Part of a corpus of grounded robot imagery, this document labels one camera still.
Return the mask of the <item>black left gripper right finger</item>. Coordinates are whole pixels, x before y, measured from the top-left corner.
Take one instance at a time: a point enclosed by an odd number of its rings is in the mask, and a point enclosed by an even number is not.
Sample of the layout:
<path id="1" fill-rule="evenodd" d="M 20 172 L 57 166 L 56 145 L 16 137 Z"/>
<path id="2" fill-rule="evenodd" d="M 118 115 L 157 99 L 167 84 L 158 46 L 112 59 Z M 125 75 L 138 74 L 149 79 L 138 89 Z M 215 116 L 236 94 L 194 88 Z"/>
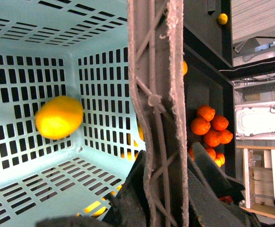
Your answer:
<path id="1" fill-rule="evenodd" d="M 258 227 L 254 213 L 239 207 L 245 187 L 227 176 L 199 143 L 188 158 L 189 202 L 193 223 L 201 227 Z"/>

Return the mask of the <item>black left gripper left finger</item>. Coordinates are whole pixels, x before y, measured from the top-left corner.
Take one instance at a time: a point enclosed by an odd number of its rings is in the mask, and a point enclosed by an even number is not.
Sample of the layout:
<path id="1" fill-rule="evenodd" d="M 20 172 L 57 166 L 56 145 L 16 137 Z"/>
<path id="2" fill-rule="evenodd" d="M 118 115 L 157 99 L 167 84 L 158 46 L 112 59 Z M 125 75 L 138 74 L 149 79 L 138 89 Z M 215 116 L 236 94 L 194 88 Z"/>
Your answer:
<path id="1" fill-rule="evenodd" d="M 141 150 L 125 183 L 116 196 L 106 198 L 111 204 L 102 220 L 93 217 L 57 217 L 43 219 L 36 227 L 147 227 L 149 226 L 149 205 L 143 188 L 146 152 Z"/>

